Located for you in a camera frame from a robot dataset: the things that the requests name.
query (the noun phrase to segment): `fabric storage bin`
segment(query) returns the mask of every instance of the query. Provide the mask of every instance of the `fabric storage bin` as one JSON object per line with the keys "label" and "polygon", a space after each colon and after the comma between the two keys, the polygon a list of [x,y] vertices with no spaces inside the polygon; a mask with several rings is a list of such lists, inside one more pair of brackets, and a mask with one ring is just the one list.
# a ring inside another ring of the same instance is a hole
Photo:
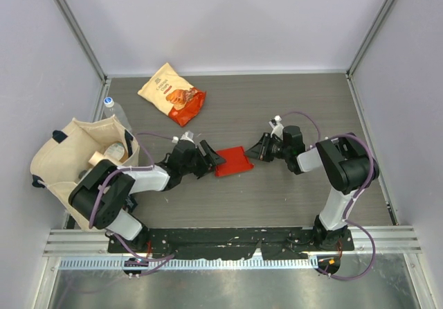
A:
{"label": "fabric storage bin", "polygon": [[79,174],[91,167],[89,159],[95,152],[103,153],[115,142],[121,142],[128,159],[123,166],[137,166],[140,146],[115,116],[95,123],[81,122],[75,118],[61,131],[53,132],[34,156],[30,172],[33,186],[47,188],[64,205],[83,230],[89,221],[68,203],[69,195],[80,182]]}

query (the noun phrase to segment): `wood grain surface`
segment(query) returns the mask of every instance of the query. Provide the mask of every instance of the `wood grain surface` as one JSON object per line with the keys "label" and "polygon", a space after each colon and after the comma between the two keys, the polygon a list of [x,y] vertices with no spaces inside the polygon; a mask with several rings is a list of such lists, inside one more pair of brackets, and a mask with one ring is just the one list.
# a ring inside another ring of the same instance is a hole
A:
{"label": "wood grain surface", "polygon": [[[319,124],[322,136],[354,132],[364,138],[344,74],[291,74],[187,77],[207,91],[199,115],[181,128],[151,103],[137,95],[148,78],[114,78],[109,95],[126,111],[134,132],[153,131],[180,136],[191,130],[195,141],[206,139],[214,150],[242,145],[245,150],[269,132],[277,114],[302,110]],[[283,125],[298,125],[306,144],[316,139],[315,127],[299,115]],[[155,161],[171,152],[173,144],[143,137]],[[283,160],[252,160],[254,169],[229,177],[212,174],[183,178],[167,192],[136,196],[134,215],[149,227],[279,227],[310,226],[326,203],[330,184],[318,169],[295,176]],[[140,165],[147,165],[141,152]],[[391,224],[378,181],[361,196],[351,220],[364,225]]]}

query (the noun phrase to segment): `snack bag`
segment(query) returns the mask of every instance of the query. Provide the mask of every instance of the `snack bag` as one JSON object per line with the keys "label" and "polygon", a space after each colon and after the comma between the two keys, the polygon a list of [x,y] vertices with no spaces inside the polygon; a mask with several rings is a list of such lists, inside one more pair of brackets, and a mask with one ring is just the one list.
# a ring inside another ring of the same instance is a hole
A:
{"label": "snack bag", "polygon": [[200,112],[206,92],[193,87],[166,63],[138,91],[138,95],[184,127]]}

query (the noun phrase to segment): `clear bottle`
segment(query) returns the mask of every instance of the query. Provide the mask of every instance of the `clear bottle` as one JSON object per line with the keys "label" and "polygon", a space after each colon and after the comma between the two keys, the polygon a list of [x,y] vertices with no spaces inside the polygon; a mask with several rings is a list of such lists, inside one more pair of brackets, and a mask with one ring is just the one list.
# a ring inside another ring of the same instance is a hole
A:
{"label": "clear bottle", "polygon": [[105,104],[105,108],[103,109],[105,116],[109,118],[115,115],[118,119],[118,122],[120,122],[127,131],[132,132],[132,127],[127,120],[125,111],[123,110],[122,106],[120,106],[119,103],[115,103],[114,100],[112,100],[112,98],[109,96],[103,100],[103,103]]}

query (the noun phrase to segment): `wall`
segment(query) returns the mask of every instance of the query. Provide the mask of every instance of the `wall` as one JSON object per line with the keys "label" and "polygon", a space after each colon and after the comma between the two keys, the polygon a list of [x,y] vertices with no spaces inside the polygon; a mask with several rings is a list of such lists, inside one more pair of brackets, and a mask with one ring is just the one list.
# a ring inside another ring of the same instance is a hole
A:
{"label": "wall", "polygon": [[383,0],[67,0],[103,69],[348,69]]}
{"label": "wall", "polygon": [[62,205],[33,188],[30,161],[73,116],[89,120],[100,82],[53,0],[0,0],[0,303],[30,308]]}
{"label": "wall", "polygon": [[355,83],[399,220],[443,290],[443,0],[398,0]]}

